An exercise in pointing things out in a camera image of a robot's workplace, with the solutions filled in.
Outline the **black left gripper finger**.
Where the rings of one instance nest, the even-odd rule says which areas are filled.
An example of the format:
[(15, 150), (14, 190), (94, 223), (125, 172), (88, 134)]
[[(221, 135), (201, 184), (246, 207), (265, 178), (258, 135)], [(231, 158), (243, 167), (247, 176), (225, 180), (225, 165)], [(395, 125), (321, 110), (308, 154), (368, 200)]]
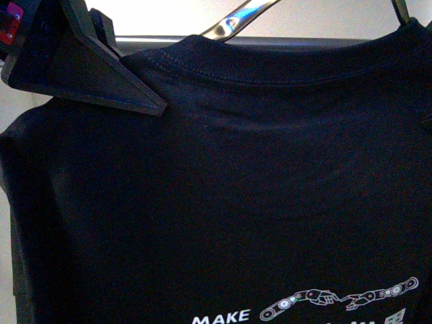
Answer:
[(162, 115), (122, 56), (111, 19), (84, 1), (1, 2), (1, 79), (14, 89)]

